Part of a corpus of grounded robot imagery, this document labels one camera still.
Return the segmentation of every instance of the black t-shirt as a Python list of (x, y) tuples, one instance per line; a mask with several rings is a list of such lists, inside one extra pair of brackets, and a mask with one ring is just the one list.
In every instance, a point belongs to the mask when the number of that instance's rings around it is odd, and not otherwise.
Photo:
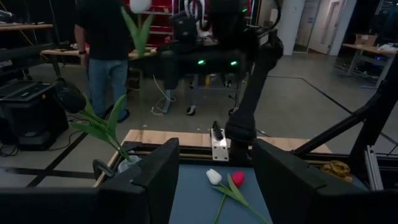
[(121, 14), (120, 0), (80, 0), (76, 24), (86, 30), (90, 58), (97, 60), (127, 60), (129, 31)]

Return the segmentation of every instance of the wooden board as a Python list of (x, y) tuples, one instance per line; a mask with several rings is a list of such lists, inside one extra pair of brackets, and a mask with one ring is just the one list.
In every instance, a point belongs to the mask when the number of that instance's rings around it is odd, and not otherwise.
[[(78, 50), (61, 50), (61, 49), (55, 49), (55, 50), (43, 50), (42, 54), (44, 55), (58, 55), (58, 56), (74, 56), (74, 57), (79, 57), (79, 51)], [(145, 53), (145, 56), (151, 55), (153, 53)], [(138, 52), (137, 50), (134, 50), (133, 52), (129, 53), (129, 58), (131, 60), (138, 58)]]
[(40, 25), (9, 25), (9, 26), (0, 26), (1, 31), (12, 31), (12, 30), (27, 30), (27, 29), (50, 29), (52, 28), (52, 24), (40, 24)]
[[(179, 138), (180, 146), (198, 146), (198, 147), (211, 147), (211, 139), (209, 134), (201, 133), (178, 133), (171, 131), (150, 131), (150, 130), (130, 130), (124, 141), (138, 141), (146, 144), (163, 144), (170, 138)], [(285, 151), (291, 151), (306, 143), (307, 139), (294, 139), (294, 138), (269, 138), (259, 137), (270, 144), (273, 144)], [(331, 153), (326, 145), (320, 146), (313, 152), (317, 153)], [(118, 157), (118, 153), (112, 156), (108, 162), (108, 166), (111, 167)], [(104, 179), (102, 173), (99, 179), (96, 181), (94, 187), (97, 187)]]
[(343, 44), (345, 47), (349, 47), (352, 49), (356, 50), (363, 50), (366, 52), (371, 52), (375, 54), (381, 54), (381, 55), (395, 55), (397, 54), (397, 51), (388, 51), (388, 50), (379, 50), (378, 47), (370, 47), (370, 46), (363, 46), (363, 45), (355, 45), (355, 44)]

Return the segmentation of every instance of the person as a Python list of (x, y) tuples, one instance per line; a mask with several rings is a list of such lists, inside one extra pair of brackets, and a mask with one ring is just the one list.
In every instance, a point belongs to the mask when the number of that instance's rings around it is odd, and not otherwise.
[[(80, 62), (83, 68), (88, 69), (91, 101), (95, 114), (100, 118), (105, 117), (109, 77), (113, 103), (126, 94), (130, 41), (121, 7), (125, 7), (132, 16), (131, 10), (119, 0), (80, 0), (76, 5), (75, 38)], [(90, 45), (90, 52), (86, 51), (86, 42)], [(118, 122), (122, 123), (129, 116), (124, 102)]]

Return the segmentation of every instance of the white flower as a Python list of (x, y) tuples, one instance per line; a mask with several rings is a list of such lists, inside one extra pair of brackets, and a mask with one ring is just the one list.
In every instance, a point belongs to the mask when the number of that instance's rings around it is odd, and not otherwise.
[(206, 175), (209, 178), (210, 183), (213, 185), (218, 185), (223, 179), (222, 176), (213, 169), (206, 171)]
[(150, 8), (152, 0), (130, 0), (130, 9), (133, 13), (139, 14)]

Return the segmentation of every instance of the blue table surface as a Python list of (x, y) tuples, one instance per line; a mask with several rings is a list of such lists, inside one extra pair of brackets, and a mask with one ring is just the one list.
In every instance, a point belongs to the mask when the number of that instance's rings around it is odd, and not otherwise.
[[(170, 217), (171, 224), (213, 223), (223, 194), (211, 187), (206, 176), (208, 169), (214, 169), (220, 173), (225, 186), (228, 186), (228, 173), (243, 171), (245, 181), (239, 188), (240, 192), (255, 211), (262, 214), (269, 224), (272, 223), (252, 168), (180, 165), (177, 190)], [(227, 197), (217, 223), (264, 222), (245, 206)]]

